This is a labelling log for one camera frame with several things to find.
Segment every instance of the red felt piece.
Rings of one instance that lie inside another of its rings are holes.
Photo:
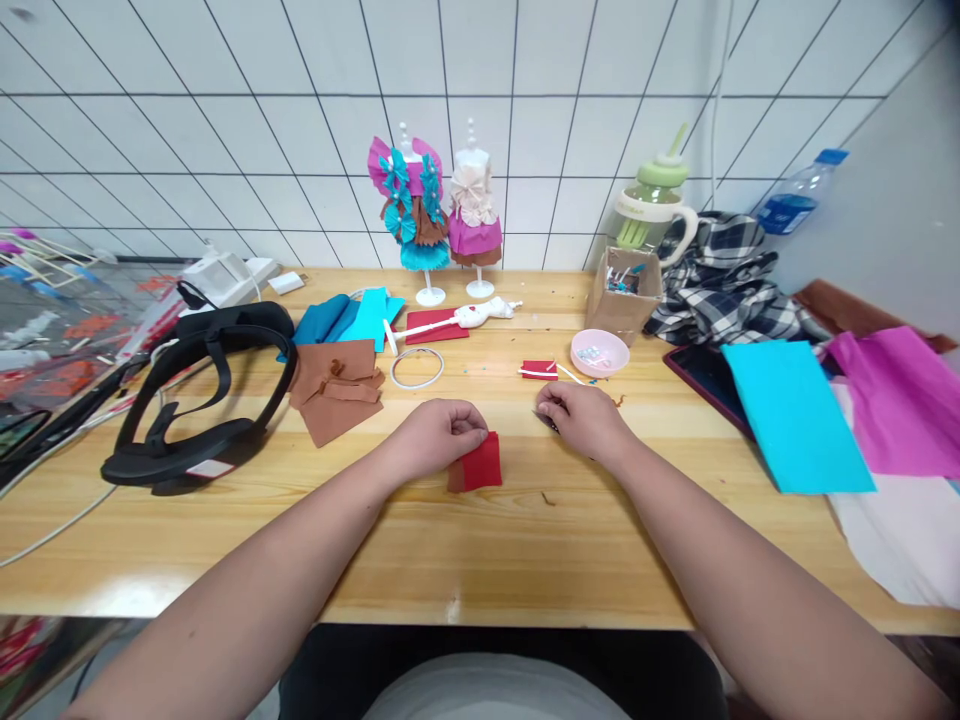
[[[546,375],[527,375],[527,373],[523,372],[524,370],[528,370],[530,372],[553,373],[553,375],[550,377]],[[546,382],[549,380],[560,379],[560,376],[557,374],[556,360],[524,360],[523,365],[520,366],[520,371],[520,376],[525,377],[528,380],[542,380]]]
[[[460,468],[451,466],[450,481],[447,485],[450,492],[470,492],[477,488],[503,485],[503,478],[500,476],[500,437],[495,432],[489,433],[480,447],[468,452],[454,465],[458,463]]]
[[[407,313],[407,330],[413,330],[421,325],[432,325],[435,322],[449,320],[453,317],[454,308],[443,308],[440,310],[417,310]],[[436,342],[437,340],[456,340],[457,338],[470,337],[470,331],[462,328],[456,323],[445,325],[442,328],[427,330],[426,332],[408,335],[404,338],[407,345],[419,345],[425,342]]]

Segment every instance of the cardboard box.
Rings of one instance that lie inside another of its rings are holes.
[[[640,294],[626,295],[607,289],[607,269],[613,274],[646,265],[640,271]],[[663,299],[663,278],[660,274],[660,259],[650,253],[608,247],[600,261],[597,276],[587,296],[585,328],[598,328],[613,333],[633,345],[643,326]]]

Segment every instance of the pink bowl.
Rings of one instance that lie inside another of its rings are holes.
[[[596,348],[598,357],[581,358],[580,354]],[[584,375],[595,378],[610,377],[623,370],[630,362],[630,348],[623,340],[606,330],[581,330],[570,343],[570,359],[573,366]]]

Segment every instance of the pink dress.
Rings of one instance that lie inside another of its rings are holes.
[[[450,257],[461,265],[494,265],[503,257],[503,231],[490,193],[491,170],[476,165],[453,172]]]

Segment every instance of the plaid cloth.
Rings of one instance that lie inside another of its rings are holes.
[[[739,213],[700,215],[697,235],[683,257],[663,271],[664,301],[644,328],[673,345],[725,345],[784,338],[828,340],[800,305],[765,278],[777,253],[758,252],[764,231]],[[669,257],[680,242],[683,221],[667,231],[660,246]]]

